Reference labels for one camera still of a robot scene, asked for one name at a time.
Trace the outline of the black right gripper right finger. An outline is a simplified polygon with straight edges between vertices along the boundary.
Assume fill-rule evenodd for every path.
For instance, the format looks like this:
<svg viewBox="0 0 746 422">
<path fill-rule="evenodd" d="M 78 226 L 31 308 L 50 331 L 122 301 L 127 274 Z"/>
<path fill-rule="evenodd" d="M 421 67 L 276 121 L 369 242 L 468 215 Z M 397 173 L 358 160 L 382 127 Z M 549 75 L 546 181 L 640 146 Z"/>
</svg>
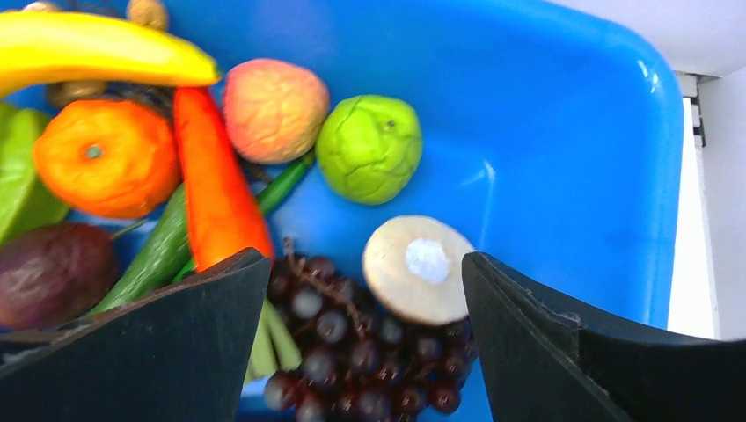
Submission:
<svg viewBox="0 0 746 422">
<path fill-rule="evenodd" d="M 743 340 L 616 316 L 483 252 L 462 274 L 494 420 L 744 420 Z"/>
</svg>

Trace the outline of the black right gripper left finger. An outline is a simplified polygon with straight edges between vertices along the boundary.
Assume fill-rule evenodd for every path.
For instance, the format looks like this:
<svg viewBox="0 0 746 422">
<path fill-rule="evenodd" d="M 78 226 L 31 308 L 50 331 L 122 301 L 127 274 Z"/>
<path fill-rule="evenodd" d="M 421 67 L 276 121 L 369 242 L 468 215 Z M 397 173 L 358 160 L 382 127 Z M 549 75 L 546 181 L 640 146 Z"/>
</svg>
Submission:
<svg viewBox="0 0 746 422">
<path fill-rule="evenodd" d="M 2 420 L 235 420 L 271 265 L 246 249 L 58 329 L 3 334 Z"/>
</svg>

